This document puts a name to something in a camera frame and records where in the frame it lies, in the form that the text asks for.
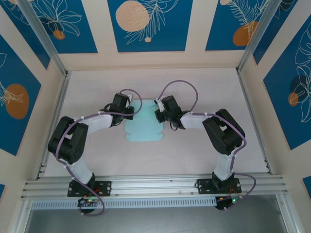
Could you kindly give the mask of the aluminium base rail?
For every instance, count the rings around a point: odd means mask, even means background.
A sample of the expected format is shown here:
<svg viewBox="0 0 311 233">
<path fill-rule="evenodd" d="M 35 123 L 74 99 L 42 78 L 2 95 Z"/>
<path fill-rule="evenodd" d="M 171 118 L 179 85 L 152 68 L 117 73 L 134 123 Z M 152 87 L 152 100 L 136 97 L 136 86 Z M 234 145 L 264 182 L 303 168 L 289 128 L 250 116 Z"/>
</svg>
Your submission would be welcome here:
<svg viewBox="0 0 311 233">
<path fill-rule="evenodd" d="M 197 196 L 198 179 L 211 178 L 210 174 L 192 175 L 140 175 L 98 176 L 98 181 L 111 181 L 111 198 L 164 198 Z M 280 175 L 255 173 L 251 178 L 238 176 L 242 193 L 251 195 L 286 194 L 288 188 Z M 41 177 L 26 181 L 21 199 L 64 199 L 67 196 L 70 177 Z"/>
</svg>

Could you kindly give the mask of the black controller board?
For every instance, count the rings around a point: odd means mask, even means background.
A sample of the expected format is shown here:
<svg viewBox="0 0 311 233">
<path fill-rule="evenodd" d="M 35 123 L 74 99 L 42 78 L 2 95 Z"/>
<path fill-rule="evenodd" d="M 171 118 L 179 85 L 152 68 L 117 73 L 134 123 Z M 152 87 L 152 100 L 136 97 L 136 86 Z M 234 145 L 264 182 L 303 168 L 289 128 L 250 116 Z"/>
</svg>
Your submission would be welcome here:
<svg viewBox="0 0 311 233">
<path fill-rule="evenodd" d="M 98 200 L 97 199 L 94 199 L 94 198 L 80 198 L 78 200 L 78 204 L 77 206 L 79 208 L 87 208 L 87 207 L 92 207 L 92 208 L 95 208 L 98 206 Z"/>
<path fill-rule="evenodd" d="M 237 203 L 241 198 L 236 197 L 216 197 L 216 206 L 218 210 L 226 210 Z"/>
</svg>

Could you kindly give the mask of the aluminium frame post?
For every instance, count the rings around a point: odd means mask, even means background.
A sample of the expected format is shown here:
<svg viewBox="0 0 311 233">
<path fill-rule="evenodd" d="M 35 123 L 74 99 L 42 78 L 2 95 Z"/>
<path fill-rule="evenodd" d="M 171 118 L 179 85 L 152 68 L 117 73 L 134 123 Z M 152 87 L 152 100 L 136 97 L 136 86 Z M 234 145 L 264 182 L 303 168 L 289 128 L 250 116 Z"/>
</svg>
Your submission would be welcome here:
<svg viewBox="0 0 311 233">
<path fill-rule="evenodd" d="M 281 1 L 282 0 L 266 0 L 265 1 L 267 3 L 267 8 L 264 10 L 262 17 L 259 20 L 258 25 L 255 29 L 255 32 L 253 36 L 251 37 L 248 45 L 246 46 L 245 52 L 243 53 L 243 56 L 238 63 L 238 66 L 236 67 L 236 70 L 239 73 L 242 72 L 248 60 L 250 58 L 253 58 L 253 52 L 255 48 L 257 47 L 260 39 L 262 38 L 266 28 L 268 27 Z"/>
<path fill-rule="evenodd" d="M 28 0 L 16 0 L 19 8 L 21 9 L 23 15 L 27 19 L 28 23 L 30 24 L 32 30 L 36 34 L 36 37 L 39 39 L 40 43 L 42 44 L 43 48 L 54 62 L 56 68 L 65 78 L 68 74 L 63 62 L 61 61 L 58 52 L 52 43 L 50 37 L 48 36 L 44 26 L 42 25 L 41 21 L 39 20 L 37 14 L 35 13 L 34 9 L 32 8 L 30 2 Z"/>
</svg>

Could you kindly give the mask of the blue floral wall panel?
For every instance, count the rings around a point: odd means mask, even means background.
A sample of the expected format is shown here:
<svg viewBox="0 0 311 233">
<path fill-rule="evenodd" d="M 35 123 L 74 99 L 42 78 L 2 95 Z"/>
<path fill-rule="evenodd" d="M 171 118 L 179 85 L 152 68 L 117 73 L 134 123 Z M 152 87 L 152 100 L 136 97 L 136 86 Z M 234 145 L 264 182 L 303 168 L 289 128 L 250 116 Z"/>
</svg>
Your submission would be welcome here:
<svg viewBox="0 0 311 233">
<path fill-rule="evenodd" d="M 28 0 L 59 54 L 97 53 L 81 0 Z M 42 45 L 16 0 L 0 0 L 18 31 L 36 52 Z"/>
<path fill-rule="evenodd" d="M 41 83 L 0 35 L 0 149 L 16 156 Z"/>
<path fill-rule="evenodd" d="M 219 0 L 206 51 L 243 50 L 270 0 Z"/>
<path fill-rule="evenodd" d="M 298 0 L 282 0 L 253 52 L 258 65 Z"/>
<path fill-rule="evenodd" d="M 50 69 L 51 58 L 18 5 L 0 0 L 0 35 L 29 68 Z"/>
<path fill-rule="evenodd" d="M 263 81 L 289 148 L 311 140 L 311 15 Z"/>
<path fill-rule="evenodd" d="M 119 53 L 185 51 L 193 0 L 107 0 Z"/>
</svg>

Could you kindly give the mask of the aluminium side rail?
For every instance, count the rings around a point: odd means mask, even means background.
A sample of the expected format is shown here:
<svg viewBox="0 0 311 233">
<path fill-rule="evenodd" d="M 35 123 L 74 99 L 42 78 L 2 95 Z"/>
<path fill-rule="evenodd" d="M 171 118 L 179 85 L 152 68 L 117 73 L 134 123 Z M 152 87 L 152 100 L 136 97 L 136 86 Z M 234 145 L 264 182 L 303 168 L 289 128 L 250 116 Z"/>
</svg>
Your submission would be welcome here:
<svg viewBox="0 0 311 233">
<path fill-rule="evenodd" d="M 59 91 L 58 96 L 57 96 L 56 105 L 55 105 L 55 108 L 54 108 L 53 113 L 52 113 L 52 121 L 50 123 L 49 131 L 48 131 L 48 134 L 47 134 L 47 137 L 45 140 L 45 144 L 43 146 L 43 151 L 41 153 L 41 159 L 40 159 L 39 164 L 37 166 L 37 171 L 34 175 L 35 180 L 40 178 L 41 169 L 46 165 L 46 163 L 48 161 L 48 157 L 49 157 L 48 143 L 49 143 L 49 140 L 50 140 L 50 138 L 54 132 L 54 129 L 56 128 L 56 125 L 58 124 L 60 113 L 61 113 L 61 110 L 62 110 L 62 107 L 64 104 L 64 100 L 66 97 L 68 85 L 70 82 L 71 74 L 72 74 L 72 72 L 68 71 L 66 73 L 64 80 L 62 81 L 62 85 L 61 85 L 60 91 Z"/>
<path fill-rule="evenodd" d="M 251 101 L 250 101 L 250 98 L 249 98 L 246 86 L 245 86 L 245 84 L 243 82 L 241 74 L 238 71 L 237 71 L 237 76 L 238 76 L 238 79 L 239 79 L 239 82 L 240 82 L 240 86 L 241 86 L 241 89 L 242 89 L 242 92 L 243 92 L 243 95 L 244 95 L 244 98 L 245 98 L 245 101 L 246 101 L 246 105 L 247 105 L 247 108 L 248 108 L 248 111 L 249 111 L 249 114 L 250 114 L 250 117 L 251 117 L 251 120 L 252 120 L 252 124 L 253 124 L 254 130 L 255 130 L 255 134 L 256 134 L 256 137 L 257 137 L 257 140 L 258 140 L 258 143 L 259 143 L 259 147 L 260 147 L 263 159 L 265 161 L 268 173 L 271 174 L 271 175 L 274 175 L 274 169 L 273 169 L 273 167 L 270 164 L 270 161 L 269 161 L 269 158 L 268 158 L 268 154 L 267 154 L 267 149 L 266 149 L 266 146 L 265 146 L 265 144 L 263 142 L 260 130 L 258 128 L 258 124 L 257 124 L 257 121 L 255 119 L 254 111 L 253 111 L 253 108 L 252 108 L 252 105 L 251 105 Z"/>
</svg>

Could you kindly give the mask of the light teal cloth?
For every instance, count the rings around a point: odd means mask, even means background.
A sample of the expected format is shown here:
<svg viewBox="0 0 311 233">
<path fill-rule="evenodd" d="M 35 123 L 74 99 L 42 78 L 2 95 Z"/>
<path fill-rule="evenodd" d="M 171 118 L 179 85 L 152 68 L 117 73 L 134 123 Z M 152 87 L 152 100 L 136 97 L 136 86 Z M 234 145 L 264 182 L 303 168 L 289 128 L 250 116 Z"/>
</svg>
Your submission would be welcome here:
<svg viewBox="0 0 311 233">
<path fill-rule="evenodd" d="M 126 120 L 124 131 L 130 142 L 159 141 L 163 138 L 164 124 L 159 123 L 155 111 L 158 109 L 153 100 L 143 100 L 141 110 Z"/>
</svg>

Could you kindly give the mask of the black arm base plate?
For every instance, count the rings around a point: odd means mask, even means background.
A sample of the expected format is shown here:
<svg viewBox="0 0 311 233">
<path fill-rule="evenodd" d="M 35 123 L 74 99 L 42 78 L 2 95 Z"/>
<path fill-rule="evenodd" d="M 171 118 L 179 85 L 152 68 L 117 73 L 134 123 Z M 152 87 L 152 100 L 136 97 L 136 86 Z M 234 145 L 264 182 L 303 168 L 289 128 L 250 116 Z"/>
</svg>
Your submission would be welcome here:
<svg viewBox="0 0 311 233">
<path fill-rule="evenodd" d="M 90 181 L 86 184 L 87 187 L 92 189 L 98 196 L 100 197 L 109 197 L 111 192 L 111 181 Z M 94 196 L 92 192 L 83 187 L 76 181 L 72 181 L 69 183 L 68 197 L 84 197 L 84 196 Z"/>
<path fill-rule="evenodd" d="M 217 179 L 198 179 L 196 187 L 199 194 L 229 194 L 231 191 L 241 193 L 239 186 L 240 180 L 233 178 L 232 180 L 218 181 Z"/>
</svg>

